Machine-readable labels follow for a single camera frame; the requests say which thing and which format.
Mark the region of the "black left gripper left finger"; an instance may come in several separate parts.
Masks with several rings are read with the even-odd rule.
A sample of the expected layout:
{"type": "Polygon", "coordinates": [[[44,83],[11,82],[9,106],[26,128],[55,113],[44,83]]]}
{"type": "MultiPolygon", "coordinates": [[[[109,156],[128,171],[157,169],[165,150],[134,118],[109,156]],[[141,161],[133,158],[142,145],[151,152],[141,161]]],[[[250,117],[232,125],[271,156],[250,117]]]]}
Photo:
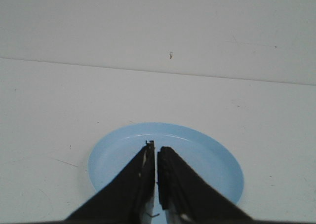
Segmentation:
{"type": "Polygon", "coordinates": [[[155,194],[155,144],[146,145],[68,221],[150,221],[155,194]]]}

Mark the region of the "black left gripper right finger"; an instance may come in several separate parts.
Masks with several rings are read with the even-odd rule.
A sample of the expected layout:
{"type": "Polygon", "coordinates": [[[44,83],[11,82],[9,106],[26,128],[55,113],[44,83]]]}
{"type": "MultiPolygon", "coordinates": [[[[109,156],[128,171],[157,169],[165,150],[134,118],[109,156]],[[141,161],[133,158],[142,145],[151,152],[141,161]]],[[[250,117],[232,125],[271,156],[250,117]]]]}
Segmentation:
{"type": "Polygon", "coordinates": [[[159,203],[168,221],[250,221],[208,185],[171,147],[158,152],[159,203]]]}

